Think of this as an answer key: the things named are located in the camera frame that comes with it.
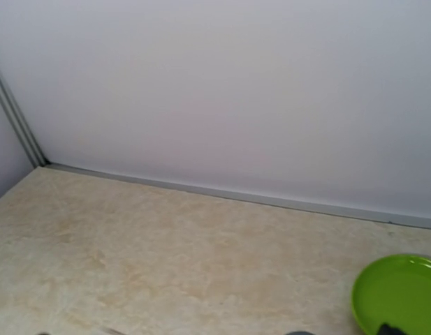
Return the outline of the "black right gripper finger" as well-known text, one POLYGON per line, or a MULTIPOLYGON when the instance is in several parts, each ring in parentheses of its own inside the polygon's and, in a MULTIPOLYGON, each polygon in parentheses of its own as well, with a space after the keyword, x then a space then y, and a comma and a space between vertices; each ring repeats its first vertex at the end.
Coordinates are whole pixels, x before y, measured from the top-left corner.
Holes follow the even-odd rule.
POLYGON ((393 327, 387 323, 383 323, 378 329, 377 335, 407 335, 407 334, 397 327, 393 327))

